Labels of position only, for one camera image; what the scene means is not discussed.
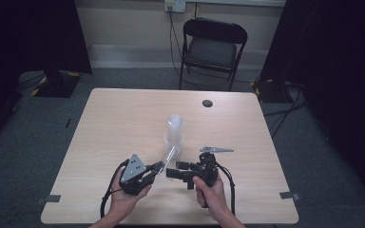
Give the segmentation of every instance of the black cable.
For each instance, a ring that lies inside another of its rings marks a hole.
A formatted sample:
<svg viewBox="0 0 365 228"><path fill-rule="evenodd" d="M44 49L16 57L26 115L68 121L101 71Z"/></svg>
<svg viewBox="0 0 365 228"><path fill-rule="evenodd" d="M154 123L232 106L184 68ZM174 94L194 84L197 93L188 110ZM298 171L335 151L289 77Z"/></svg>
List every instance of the black cable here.
<svg viewBox="0 0 365 228"><path fill-rule="evenodd" d="M193 70L192 68L191 68L191 70L192 70L193 72L195 72L195 73L199 74L199 75L208 76L208 77L213 77L213 78L219 78L219 79L226 79L226 78L224 78L224 77L217 76L217 75L214 75L214 74L200 73L200 72L198 72L198 71ZM241 80L237 80L237 79L235 79L235 80L234 80L234 82L238 82L238 83L246 83L246 84L251 84L251 83L253 83L252 81L250 81L250 82L246 82L246 81L241 81Z"/></svg>
<svg viewBox="0 0 365 228"><path fill-rule="evenodd" d="M216 165L217 167L221 170L221 172L224 173L224 175L226 175L226 177L229 179L229 182L230 182L230 192L231 192L231 200L230 200L230 207L231 207L231 210L232 210L232 213L233 215L236 215L236 191L235 191L235 184L233 182L233 177L230 173L230 171L221 166L219 163L216 162Z"/></svg>
<svg viewBox="0 0 365 228"><path fill-rule="evenodd" d="M111 191L110 192L110 194L113 194L113 193L115 193L115 192L119 192L119 191L122 191L123 189L122 188L120 188L120 189L117 189L117 190L114 190L114 191Z"/></svg>
<svg viewBox="0 0 365 228"><path fill-rule="evenodd" d="M197 18L197 8L198 8L198 3L195 3L195 13L194 13L194 18Z"/></svg>
<svg viewBox="0 0 365 228"><path fill-rule="evenodd" d="M291 111L291 110L297 110L303 106L305 106L307 103L306 102L303 102L302 104L299 104L298 106L294 107L294 108L289 108L287 110L280 110L280 111L274 111L274 112L270 112L270 113L267 113L267 114L264 114L263 116L264 117L267 117L267 116L274 116L274 115L278 115L278 114L283 114L283 113L286 113L288 111Z"/></svg>
<svg viewBox="0 0 365 228"><path fill-rule="evenodd" d="M256 79L254 79L254 83L256 83L257 81L259 81L259 77L260 76L258 76Z"/></svg>
<svg viewBox="0 0 365 228"><path fill-rule="evenodd" d="M213 86L209 86L209 85L199 85L199 84L191 83L191 82L189 82L189 81L188 81L188 80L186 80L186 79L182 79L182 81L183 81L184 83L186 83L186 84L193 85L194 87L196 87L196 88L197 88L197 89L199 89L199 90L209 91L209 90L205 89L205 88L209 88L209 89L211 89L210 91L215 91L215 90L218 90L218 91L224 91L222 88L218 88L218 87L213 87Z"/></svg>
<svg viewBox="0 0 365 228"><path fill-rule="evenodd" d="M31 84L31 85L26 85L24 87L21 87L21 88L16 89L16 92L20 92L23 89L26 89L28 87L35 86L38 82L40 82L43 79L44 75L46 75L46 74L45 73L42 73L42 74L37 75L37 76L35 76L35 77L31 78L31 79L25 80L24 82L22 82L21 84L19 84L19 86L21 86L21 85L23 85L23 84L25 84L25 83L27 83L27 82L29 82L31 80L34 80L36 78L40 78L37 82L35 82L35 83Z"/></svg>
<svg viewBox="0 0 365 228"><path fill-rule="evenodd" d="M178 48L178 50L179 50L179 53L180 53L180 56L182 56L181 55L181 52L180 52L180 45L179 45L179 41L178 41L178 39L177 39L177 35L176 35L176 30L174 29L174 23L173 23L173 17L172 17L172 15L171 15L171 10L169 10L168 11L168 15L170 16L170 52L171 52L171 62L173 63L173 67L174 67L174 69L176 70L176 72L177 72L177 75L179 75L179 77L180 77L180 72L177 70L177 68L176 68L176 64L175 64L175 62L174 62L174 55L173 55L173 40L172 40L172 31L174 30L174 36L175 36L175 38L176 38L176 43L177 43L177 48Z"/></svg>
<svg viewBox="0 0 365 228"><path fill-rule="evenodd" d="M129 163L129 159L125 160L124 162L120 163L120 165L118 166L118 168L115 170L114 174L112 175L111 181L109 182L108 188L106 190L105 195L103 196L103 200L102 200L102 204L100 205L100 216L101 218L105 216L105 208L106 208L106 202L108 200L108 197L111 195L111 186L112 183L115 180L115 177L117 176L118 172L120 171L121 167L123 166L127 166Z"/></svg>
<svg viewBox="0 0 365 228"><path fill-rule="evenodd" d="M293 102L292 106L286 111L286 113L284 113L282 116L280 116L278 119L282 118L283 119L280 121L279 125L277 126L277 128L275 129L275 132L272 134L272 139L274 139L275 135L277 134L278 130L280 129L281 125L283 124L284 120L286 119L286 117L289 115L289 113L291 113L292 111L294 111L294 107L295 105L298 103L298 98L300 97L300 94L301 94L301 91L302 89L300 88L298 90L298 95L295 99L295 101Z"/></svg>

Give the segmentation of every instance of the gray carpet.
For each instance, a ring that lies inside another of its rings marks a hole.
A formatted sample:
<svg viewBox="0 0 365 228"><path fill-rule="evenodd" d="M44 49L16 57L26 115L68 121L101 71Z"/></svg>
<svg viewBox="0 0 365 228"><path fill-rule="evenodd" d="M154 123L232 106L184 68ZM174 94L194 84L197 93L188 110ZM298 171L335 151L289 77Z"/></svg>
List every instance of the gray carpet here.
<svg viewBox="0 0 365 228"><path fill-rule="evenodd" d="M40 73L23 74L21 83ZM184 84L183 89L228 87L225 79L201 73L191 72L186 80L202 85ZM252 92L248 82L258 76L259 70L239 70L233 91ZM35 85L27 86L36 81L20 85L25 87L21 90L24 96L0 130L0 227L47 227L40 220L44 205L36 201L47 196L55 182L91 89L178 88L173 68L93 69L93 75L84 75L69 99L30 96ZM297 89L290 92L295 98ZM261 104L264 113L289 107ZM279 116L266 117L266 122L271 127ZM277 227L365 227L365 187L353 168L326 142L317 119L306 106L287 116L274 143L291 191L301 196L296 201L299 222Z"/></svg>

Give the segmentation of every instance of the chair seat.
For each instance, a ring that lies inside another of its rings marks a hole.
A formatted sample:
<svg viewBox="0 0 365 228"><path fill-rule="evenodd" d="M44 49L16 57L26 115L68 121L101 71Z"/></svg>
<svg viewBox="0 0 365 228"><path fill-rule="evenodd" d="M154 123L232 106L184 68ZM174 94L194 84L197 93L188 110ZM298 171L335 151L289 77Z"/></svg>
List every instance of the chair seat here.
<svg viewBox="0 0 365 228"><path fill-rule="evenodd" d="M234 69L236 52L234 44L194 37L185 55L185 62L192 66L204 65L229 72Z"/></svg>

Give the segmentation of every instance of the chair backrest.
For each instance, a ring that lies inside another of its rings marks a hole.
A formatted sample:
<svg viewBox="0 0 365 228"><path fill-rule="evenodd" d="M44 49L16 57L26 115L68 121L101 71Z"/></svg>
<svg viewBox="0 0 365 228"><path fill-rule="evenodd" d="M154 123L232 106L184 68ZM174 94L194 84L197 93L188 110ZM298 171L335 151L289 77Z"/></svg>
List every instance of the chair backrest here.
<svg viewBox="0 0 365 228"><path fill-rule="evenodd" d="M184 38L186 34L210 40L245 45L247 32L234 23L225 23L205 18L194 18L185 22L183 26Z"/></svg>

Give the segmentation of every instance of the white wall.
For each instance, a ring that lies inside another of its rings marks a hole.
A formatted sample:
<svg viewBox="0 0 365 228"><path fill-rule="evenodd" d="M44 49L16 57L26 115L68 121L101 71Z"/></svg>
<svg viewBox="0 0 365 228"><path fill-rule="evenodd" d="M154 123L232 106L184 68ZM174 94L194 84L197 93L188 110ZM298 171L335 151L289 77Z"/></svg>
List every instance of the white wall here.
<svg viewBox="0 0 365 228"><path fill-rule="evenodd" d="M170 48L170 18L163 1L76 0L86 42L132 48ZM179 43L183 23L197 16L234 22L247 30L249 40L242 61L263 65L282 8L186 3L186 13L173 13Z"/></svg>

